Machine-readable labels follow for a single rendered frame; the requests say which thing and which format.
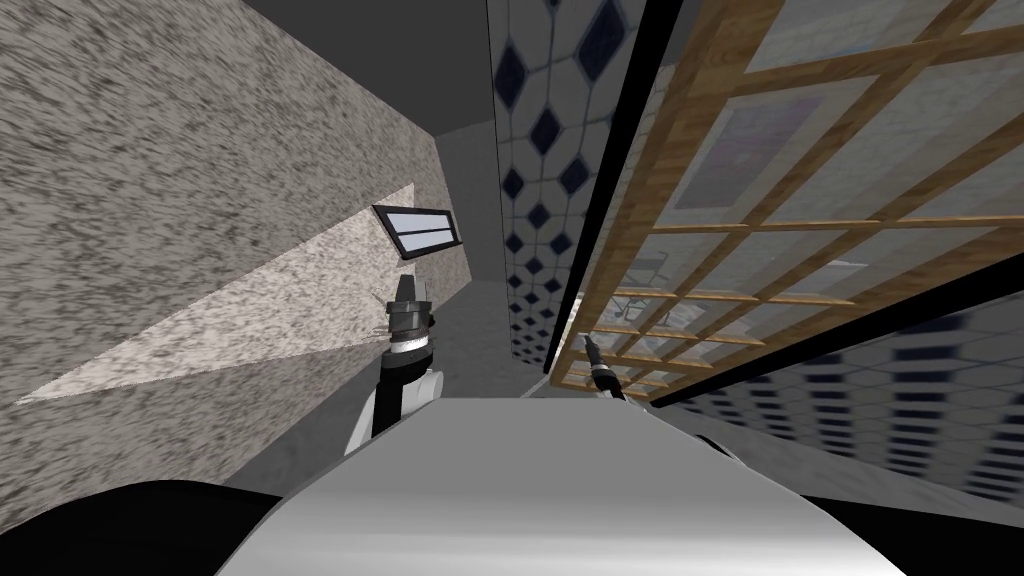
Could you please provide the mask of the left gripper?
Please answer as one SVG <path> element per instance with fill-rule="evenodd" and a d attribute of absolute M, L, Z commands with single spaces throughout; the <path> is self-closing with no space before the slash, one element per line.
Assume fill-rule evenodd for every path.
<path fill-rule="evenodd" d="M 418 301 L 414 275 L 401 275 L 395 301 L 386 304 L 388 332 L 391 340 L 416 340 L 429 335 L 433 325 L 432 303 Z"/>

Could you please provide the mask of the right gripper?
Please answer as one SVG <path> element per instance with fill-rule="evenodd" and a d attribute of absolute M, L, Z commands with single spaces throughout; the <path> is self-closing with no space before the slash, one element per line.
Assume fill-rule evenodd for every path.
<path fill-rule="evenodd" d="M 590 374 L 594 380 L 607 380 L 612 377 L 612 370 L 604 362 L 600 348 L 589 335 L 582 336 L 584 349 L 590 365 Z"/>

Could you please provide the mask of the black framed window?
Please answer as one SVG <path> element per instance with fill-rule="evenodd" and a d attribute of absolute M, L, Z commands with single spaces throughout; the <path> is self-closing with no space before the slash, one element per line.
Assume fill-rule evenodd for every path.
<path fill-rule="evenodd" d="M 403 261 L 462 244 L 450 210 L 389 205 L 373 210 Z"/>

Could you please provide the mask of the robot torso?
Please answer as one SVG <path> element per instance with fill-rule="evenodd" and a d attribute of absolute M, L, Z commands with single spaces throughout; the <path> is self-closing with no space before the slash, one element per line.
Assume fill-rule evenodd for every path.
<path fill-rule="evenodd" d="M 285 498 L 217 576 L 904 576 L 613 399 L 442 398 Z"/>

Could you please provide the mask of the wooden lattice glass door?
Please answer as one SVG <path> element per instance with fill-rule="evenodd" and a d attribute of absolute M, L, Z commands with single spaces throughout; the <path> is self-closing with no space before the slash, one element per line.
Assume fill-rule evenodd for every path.
<path fill-rule="evenodd" d="M 681 392 L 1024 252 L 1024 0 L 703 0 L 552 385 Z"/>

